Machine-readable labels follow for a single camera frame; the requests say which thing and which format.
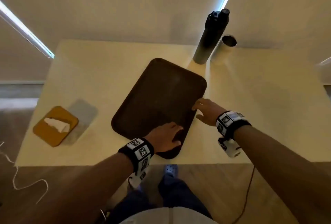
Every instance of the wooden floor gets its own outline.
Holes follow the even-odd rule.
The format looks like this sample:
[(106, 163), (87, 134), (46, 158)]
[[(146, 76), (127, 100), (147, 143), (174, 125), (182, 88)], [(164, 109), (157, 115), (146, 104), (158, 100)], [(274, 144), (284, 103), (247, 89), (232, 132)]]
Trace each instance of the wooden floor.
[[(8, 104), (6, 108), (0, 107), (0, 142), (5, 142), (0, 150), (15, 160), (34, 108), (33, 106), (19, 108), (17, 104), (14, 106)], [(330, 173), (329, 163), (318, 165)], [(31, 209), (46, 187), (40, 182), (30, 188), (16, 191), (12, 186), (12, 178), (16, 171), (13, 164), (0, 155), (0, 166), (0, 202), (3, 203), (0, 207), (0, 223), (16, 223), (24, 218), (24, 214)], [(21, 187), (38, 179), (46, 179), (49, 191), (45, 198), (50, 198), (85, 169), (86, 167), (83, 166), (22, 167), (19, 169), (16, 185)], [(179, 177), (206, 205), (215, 221), (231, 223), (242, 210), (252, 169), (253, 166), (249, 164), (181, 165)], [(143, 185), (150, 200), (158, 205), (162, 202), (157, 192), (162, 170), (161, 166), (152, 167)], [(124, 183), (118, 189), (110, 199), (109, 205), (114, 206), (125, 196), (126, 186)], [(238, 223), (297, 223), (297, 221), (256, 171), (245, 214)]]

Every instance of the leg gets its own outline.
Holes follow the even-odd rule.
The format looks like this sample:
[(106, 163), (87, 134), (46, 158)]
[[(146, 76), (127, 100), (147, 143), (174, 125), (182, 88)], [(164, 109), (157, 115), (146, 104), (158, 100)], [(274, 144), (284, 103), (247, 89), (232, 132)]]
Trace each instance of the leg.
[(187, 184), (183, 180), (174, 178), (172, 174), (166, 173), (163, 176), (159, 184), (159, 192), (163, 197), (165, 207), (182, 206), (213, 219), (207, 208), (192, 193)]
[(107, 224), (118, 224), (136, 213), (156, 208), (150, 204), (145, 193), (134, 190), (118, 203), (107, 218)]

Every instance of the black water bottle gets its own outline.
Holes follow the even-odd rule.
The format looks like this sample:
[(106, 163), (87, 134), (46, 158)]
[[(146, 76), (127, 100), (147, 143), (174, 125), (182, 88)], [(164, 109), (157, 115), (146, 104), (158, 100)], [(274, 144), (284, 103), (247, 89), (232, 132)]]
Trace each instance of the black water bottle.
[(221, 38), (226, 25), (229, 23), (229, 14), (230, 11), (223, 8), (221, 11), (213, 11), (208, 15), (205, 23), (205, 31), (202, 34), (193, 57), (193, 60), (197, 64), (205, 64), (207, 62), (217, 42)]

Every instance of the shoe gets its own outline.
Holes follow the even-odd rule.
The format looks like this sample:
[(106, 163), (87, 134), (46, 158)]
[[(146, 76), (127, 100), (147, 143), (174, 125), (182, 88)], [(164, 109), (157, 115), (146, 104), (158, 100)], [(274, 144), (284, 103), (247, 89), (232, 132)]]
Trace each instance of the shoe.
[(166, 165), (164, 168), (164, 174), (168, 174), (174, 178), (178, 177), (178, 165)]

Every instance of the hand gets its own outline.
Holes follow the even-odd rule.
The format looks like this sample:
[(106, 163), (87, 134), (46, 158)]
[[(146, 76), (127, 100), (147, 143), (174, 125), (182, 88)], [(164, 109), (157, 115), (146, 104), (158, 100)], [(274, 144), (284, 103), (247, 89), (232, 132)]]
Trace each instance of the hand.
[(175, 122), (158, 126), (145, 136), (144, 138), (152, 144), (154, 152), (166, 152), (181, 145), (179, 140), (172, 142), (176, 133), (183, 130), (182, 126)]
[(197, 114), (196, 118), (210, 126), (216, 126), (217, 117), (227, 111), (205, 98), (199, 98), (193, 105), (192, 110), (200, 110), (203, 115)]

